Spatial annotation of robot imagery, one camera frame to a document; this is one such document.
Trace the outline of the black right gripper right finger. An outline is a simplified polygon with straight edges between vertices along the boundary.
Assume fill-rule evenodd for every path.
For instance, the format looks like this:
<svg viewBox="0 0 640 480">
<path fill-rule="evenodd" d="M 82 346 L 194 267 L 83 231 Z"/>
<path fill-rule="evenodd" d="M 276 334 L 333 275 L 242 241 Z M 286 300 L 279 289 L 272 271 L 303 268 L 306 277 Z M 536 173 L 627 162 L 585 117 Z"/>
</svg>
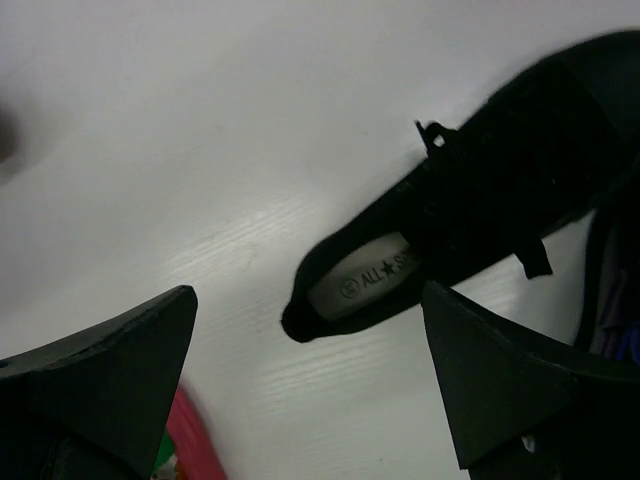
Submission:
<svg viewBox="0 0 640 480">
<path fill-rule="evenodd" d="M 422 308 L 457 461 L 471 478 L 638 478 L 638 367 L 436 282 L 425 284 Z"/>
</svg>

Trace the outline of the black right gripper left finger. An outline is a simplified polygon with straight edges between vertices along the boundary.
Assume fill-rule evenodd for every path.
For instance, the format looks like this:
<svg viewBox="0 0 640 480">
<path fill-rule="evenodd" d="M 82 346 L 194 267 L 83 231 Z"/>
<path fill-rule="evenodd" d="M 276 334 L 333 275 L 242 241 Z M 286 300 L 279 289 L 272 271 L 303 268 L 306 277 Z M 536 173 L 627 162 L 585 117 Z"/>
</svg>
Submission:
<svg viewBox="0 0 640 480">
<path fill-rule="evenodd" d="M 197 307 L 179 286 L 3 359 L 2 478 L 150 478 Z"/>
</svg>

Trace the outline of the pink sandal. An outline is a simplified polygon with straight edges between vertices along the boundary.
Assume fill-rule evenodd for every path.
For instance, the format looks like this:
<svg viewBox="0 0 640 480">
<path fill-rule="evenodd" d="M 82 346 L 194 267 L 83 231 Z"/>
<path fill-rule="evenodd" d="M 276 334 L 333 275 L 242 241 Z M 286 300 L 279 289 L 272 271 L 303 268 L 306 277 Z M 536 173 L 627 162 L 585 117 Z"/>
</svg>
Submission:
<svg viewBox="0 0 640 480">
<path fill-rule="evenodd" d="M 227 480 L 209 431 L 182 385 L 176 390 L 150 478 Z"/>
</svg>

